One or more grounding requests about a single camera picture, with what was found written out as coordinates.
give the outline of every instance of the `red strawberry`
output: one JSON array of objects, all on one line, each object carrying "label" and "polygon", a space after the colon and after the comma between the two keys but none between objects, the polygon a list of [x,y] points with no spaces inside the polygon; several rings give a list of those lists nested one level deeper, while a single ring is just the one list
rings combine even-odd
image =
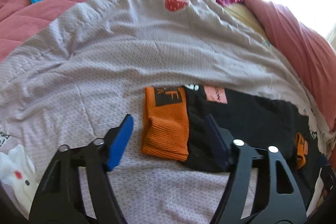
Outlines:
[{"label": "red strawberry", "polygon": [[189,0],[165,0],[165,7],[171,12],[183,9],[189,4]]}]

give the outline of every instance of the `black patch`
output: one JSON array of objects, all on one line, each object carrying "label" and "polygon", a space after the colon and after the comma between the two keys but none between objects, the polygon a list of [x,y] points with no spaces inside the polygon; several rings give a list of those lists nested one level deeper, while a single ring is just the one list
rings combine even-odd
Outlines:
[{"label": "black patch", "polygon": [[181,92],[178,88],[154,88],[155,106],[165,106],[182,103]]}]

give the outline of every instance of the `orange cuff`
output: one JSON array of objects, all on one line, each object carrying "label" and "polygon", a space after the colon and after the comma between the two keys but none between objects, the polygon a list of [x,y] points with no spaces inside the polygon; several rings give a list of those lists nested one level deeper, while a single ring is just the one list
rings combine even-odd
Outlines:
[{"label": "orange cuff", "polygon": [[145,88],[141,152],[167,159],[188,158],[189,120],[180,88]]}]

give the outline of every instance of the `bed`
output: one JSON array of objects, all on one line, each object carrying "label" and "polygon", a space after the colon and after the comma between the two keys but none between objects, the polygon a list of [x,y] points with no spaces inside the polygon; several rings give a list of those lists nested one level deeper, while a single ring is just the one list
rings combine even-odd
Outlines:
[{"label": "bed", "polygon": [[[0,179],[25,218],[58,147],[85,146],[130,113],[134,132],[109,175],[128,223],[149,223],[153,215],[153,223],[209,223],[229,174],[141,153],[148,86],[219,86],[290,102],[308,117],[319,151],[328,157],[332,152],[336,113],[330,105],[336,99],[319,88],[334,86],[335,52],[299,23],[299,31],[282,37],[288,27],[283,18],[290,15],[283,7],[264,0],[0,4]],[[286,52],[283,41],[304,54]],[[311,61],[313,53],[328,58]],[[86,213],[94,217],[84,169],[80,175]],[[256,180],[254,170],[243,217],[251,212]],[[307,215],[322,188],[319,178]]]}]

